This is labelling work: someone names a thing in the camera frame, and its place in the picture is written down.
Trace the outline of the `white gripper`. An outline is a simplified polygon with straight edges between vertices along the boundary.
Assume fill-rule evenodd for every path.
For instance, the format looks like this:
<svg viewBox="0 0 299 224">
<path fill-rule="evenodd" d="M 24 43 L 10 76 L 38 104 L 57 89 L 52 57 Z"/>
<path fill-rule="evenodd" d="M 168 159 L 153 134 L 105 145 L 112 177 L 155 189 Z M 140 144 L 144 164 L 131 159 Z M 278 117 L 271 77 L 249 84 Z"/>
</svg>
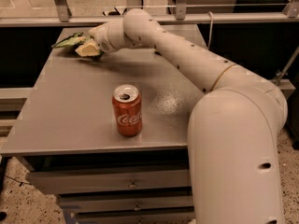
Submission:
<svg viewBox="0 0 299 224">
<path fill-rule="evenodd" d="M 76 48 L 75 52 L 80 57 L 97 56 L 100 50 L 105 53 L 115 52 L 131 45 L 131 39 L 125 34 L 121 21 L 110 21 L 93 27 L 89 30 L 89 35 L 96 43 L 89 40 Z"/>
</svg>

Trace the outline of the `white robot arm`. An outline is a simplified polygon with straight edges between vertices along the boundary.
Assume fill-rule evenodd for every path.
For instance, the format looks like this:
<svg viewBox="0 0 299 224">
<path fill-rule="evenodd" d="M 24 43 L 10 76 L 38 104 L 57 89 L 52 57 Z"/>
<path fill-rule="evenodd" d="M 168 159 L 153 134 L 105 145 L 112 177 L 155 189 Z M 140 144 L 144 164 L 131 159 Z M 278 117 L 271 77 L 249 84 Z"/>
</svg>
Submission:
<svg viewBox="0 0 299 224">
<path fill-rule="evenodd" d="M 204 93 L 188 125 L 196 224 L 285 224 L 277 144 L 288 108 L 275 84 L 166 31 L 143 9 L 89 34 L 79 56 L 151 47 Z"/>
</svg>

